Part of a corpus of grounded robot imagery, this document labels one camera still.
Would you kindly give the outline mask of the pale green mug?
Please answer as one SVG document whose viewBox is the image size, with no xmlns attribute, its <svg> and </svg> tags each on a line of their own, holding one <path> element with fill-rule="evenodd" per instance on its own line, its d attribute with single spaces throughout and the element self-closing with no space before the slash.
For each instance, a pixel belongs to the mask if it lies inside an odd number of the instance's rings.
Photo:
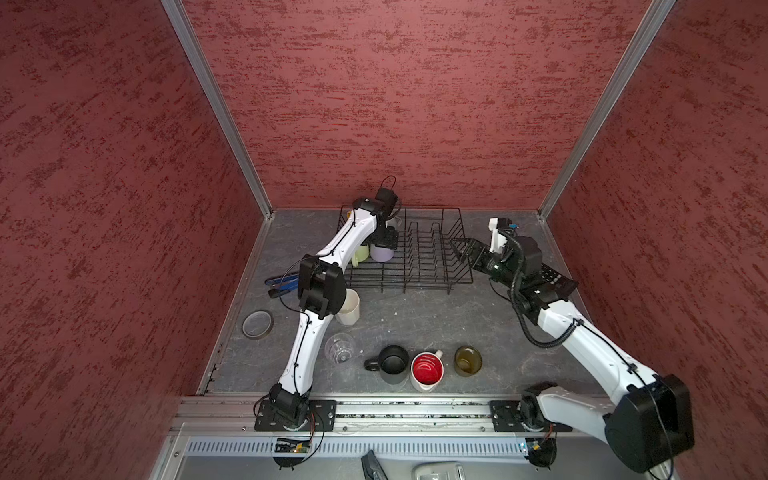
<svg viewBox="0 0 768 480">
<path fill-rule="evenodd" d="M 370 256 L 370 247 L 368 245 L 361 245 L 359 246 L 352 258 L 351 258 L 351 264 L 354 268 L 358 267 L 362 262 L 367 260 Z"/>
</svg>

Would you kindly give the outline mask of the black object at bottom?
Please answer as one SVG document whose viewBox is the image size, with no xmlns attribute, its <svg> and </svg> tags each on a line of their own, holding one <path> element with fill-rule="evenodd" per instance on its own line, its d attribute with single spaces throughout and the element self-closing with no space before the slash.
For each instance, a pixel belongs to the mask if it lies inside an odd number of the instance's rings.
<svg viewBox="0 0 768 480">
<path fill-rule="evenodd" d="M 388 476 L 373 450 L 369 450 L 361 458 L 361 466 L 365 480 L 388 480 Z"/>
</svg>

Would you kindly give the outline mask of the olive green glass cup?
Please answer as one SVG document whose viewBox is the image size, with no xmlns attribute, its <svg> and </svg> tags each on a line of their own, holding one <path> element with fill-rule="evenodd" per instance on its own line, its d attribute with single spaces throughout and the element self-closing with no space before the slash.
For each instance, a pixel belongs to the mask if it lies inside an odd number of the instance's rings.
<svg viewBox="0 0 768 480">
<path fill-rule="evenodd" d="M 482 355 L 474 347 L 463 345 L 455 351 L 453 368 L 459 376 L 470 377 L 476 375 L 482 369 L 482 366 Z"/>
</svg>

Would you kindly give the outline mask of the clear glass cup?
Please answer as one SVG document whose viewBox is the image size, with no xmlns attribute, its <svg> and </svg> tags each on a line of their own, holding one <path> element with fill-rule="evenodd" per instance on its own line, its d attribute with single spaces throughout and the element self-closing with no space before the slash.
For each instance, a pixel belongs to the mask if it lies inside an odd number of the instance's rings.
<svg viewBox="0 0 768 480">
<path fill-rule="evenodd" d="M 358 354 L 354 338 L 347 333 L 336 333 L 328 338 L 324 346 L 326 359 L 334 365 L 350 362 Z"/>
</svg>

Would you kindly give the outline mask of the black calculator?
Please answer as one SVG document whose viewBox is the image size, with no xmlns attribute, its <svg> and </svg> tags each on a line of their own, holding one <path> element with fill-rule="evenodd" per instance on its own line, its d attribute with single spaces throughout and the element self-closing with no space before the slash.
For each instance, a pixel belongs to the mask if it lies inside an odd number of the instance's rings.
<svg viewBox="0 0 768 480">
<path fill-rule="evenodd" d="M 541 265 L 540 274 L 542 281 L 560 296 L 568 297 L 577 289 L 578 283 L 576 281 L 547 264 Z"/>
</svg>

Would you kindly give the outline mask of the grey device at bottom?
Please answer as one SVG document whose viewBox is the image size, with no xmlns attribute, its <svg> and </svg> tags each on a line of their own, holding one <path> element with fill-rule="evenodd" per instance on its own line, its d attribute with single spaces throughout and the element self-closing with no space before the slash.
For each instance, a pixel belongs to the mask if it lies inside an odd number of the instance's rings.
<svg viewBox="0 0 768 480">
<path fill-rule="evenodd" d="M 466 473 L 458 462 L 434 462 L 417 465 L 412 470 L 413 480 L 465 480 Z"/>
</svg>

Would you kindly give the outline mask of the tape roll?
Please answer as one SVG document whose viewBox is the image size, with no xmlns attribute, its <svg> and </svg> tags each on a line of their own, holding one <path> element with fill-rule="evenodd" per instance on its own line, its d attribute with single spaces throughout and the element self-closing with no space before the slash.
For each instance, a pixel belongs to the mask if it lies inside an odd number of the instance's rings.
<svg viewBox="0 0 768 480">
<path fill-rule="evenodd" d="M 241 324 L 241 332 L 249 340 L 263 339 L 271 333 L 273 328 L 273 316 L 266 310 L 257 310 L 250 313 Z"/>
</svg>

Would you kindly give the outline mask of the aluminium rail frame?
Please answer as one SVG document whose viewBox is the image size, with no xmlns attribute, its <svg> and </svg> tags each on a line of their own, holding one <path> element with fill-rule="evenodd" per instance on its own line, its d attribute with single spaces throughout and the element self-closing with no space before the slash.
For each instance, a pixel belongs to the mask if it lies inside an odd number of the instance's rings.
<svg viewBox="0 0 768 480">
<path fill-rule="evenodd" d="M 257 431 L 256 399 L 186 397 L 152 479 L 361 479 L 373 452 L 391 479 L 411 479 L 436 463 L 457 463 L 469 479 L 635 479 L 607 445 L 578 431 L 554 434 L 548 468 L 528 461 L 533 435 L 501 432 L 492 397 L 333 394 L 334 409 L 311 438 L 317 447 L 294 467 L 279 467 L 282 434 Z"/>
</svg>

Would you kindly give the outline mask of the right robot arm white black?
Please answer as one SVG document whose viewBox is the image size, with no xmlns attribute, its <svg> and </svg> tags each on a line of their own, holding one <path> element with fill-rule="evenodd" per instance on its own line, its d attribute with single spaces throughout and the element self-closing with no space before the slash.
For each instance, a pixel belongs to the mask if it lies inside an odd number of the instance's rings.
<svg viewBox="0 0 768 480">
<path fill-rule="evenodd" d="M 661 376 L 609 339 L 570 296 L 574 280 L 543 261 L 537 242 L 511 227 L 485 244 L 451 243 L 459 261 L 506 287 L 525 338 L 542 349 L 564 347 L 605 392 L 604 402 L 543 381 L 521 395 L 517 417 L 528 431 L 565 425 L 606 443 L 629 469 L 645 473 L 695 445 L 691 395 L 674 375 Z"/>
</svg>

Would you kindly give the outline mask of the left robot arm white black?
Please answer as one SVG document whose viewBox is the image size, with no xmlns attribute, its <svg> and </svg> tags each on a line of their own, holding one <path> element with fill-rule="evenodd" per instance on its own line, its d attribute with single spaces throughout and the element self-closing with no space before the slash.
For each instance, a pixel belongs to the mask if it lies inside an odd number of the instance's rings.
<svg viewBox="0 0 768 480">
<path fill-rule="evenodd" d="M 352 203 L 349 218 L 326 246 L 298 262 L 298 330 L 286 367 L 264 397 L 283 426 L 297 430 L 310 416 L 313 372 L 322 340 L 347 297 L 345 269 L 364 243 L 387 247 L 397 243 L 398 233 L 387 222 L 399 207 L 394 187 L 381 185 L 373 197 Z"/>
</svg>

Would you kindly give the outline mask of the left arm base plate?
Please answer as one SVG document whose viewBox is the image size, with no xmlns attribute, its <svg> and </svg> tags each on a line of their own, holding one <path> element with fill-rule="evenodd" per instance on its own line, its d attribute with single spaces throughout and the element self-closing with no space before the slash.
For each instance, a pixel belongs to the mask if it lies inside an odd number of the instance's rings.
<svg viewBox="0 0 768 480">
<path fill-rule="evenodd" d="M 332 431 L 335 423 L 335 400 L 303 402 L 296 415 L 284 413 L 268 400 L 261 402 L 256 411 L 253 430 L 256 432 L 308 432 Z"/>
</svg>

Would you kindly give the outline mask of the lilac plastic cup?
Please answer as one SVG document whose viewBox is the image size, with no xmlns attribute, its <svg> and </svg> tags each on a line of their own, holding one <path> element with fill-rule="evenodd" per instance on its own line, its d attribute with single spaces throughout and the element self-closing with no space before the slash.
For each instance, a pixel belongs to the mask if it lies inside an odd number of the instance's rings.
<svg viewBox="0 0 768 480">
<path fill-rule="evenodd" d="M 370 258 L 379 263 L 386 263 L 394 258 L 395 250 L 392 248 L 379 247 L 371 245 L 369 248 Z"/>
</svg>

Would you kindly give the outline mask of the black mug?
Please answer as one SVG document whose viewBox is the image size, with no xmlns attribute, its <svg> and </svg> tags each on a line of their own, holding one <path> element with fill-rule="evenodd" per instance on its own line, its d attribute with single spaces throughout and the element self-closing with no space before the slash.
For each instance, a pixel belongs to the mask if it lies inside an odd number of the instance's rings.
<svg viewBox="0 0 768 480">
<path fill-rule="evenodd" d="M 378 372 L 380 377 L 390 385 L 402 383 L 408 376 L 410 355 L 399 345 L 388 345 L 379 354 L 364 361 L 364 369 Z"/>
</svg>

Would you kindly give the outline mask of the cream white mug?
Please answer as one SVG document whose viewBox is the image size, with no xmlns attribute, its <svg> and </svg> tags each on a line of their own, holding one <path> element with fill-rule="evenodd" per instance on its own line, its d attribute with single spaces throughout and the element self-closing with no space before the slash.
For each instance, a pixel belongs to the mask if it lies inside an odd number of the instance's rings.
<svg viewBox="0 0 768 480">
<path fill-rule="evenodd" d="M 353 289 L 346 290 L 345 300 L 335 315 L 336 320 L 345 326 L 352 326 L 360 318 L 360 297 Z"/>
</svg>

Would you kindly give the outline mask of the red inside white mug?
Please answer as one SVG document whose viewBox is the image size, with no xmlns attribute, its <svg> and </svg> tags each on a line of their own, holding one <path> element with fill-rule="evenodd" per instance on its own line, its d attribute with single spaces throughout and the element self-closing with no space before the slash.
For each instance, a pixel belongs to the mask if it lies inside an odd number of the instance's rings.
<svg viewBox="0 0 768 480">
<path fill-rule="evenodd" d="M 430 393 L 442 381 L 445 373 L 442 357 L 442 350 L 424 351 L 411 361 L 410 380 L 417 391 Z"/>
</svg>

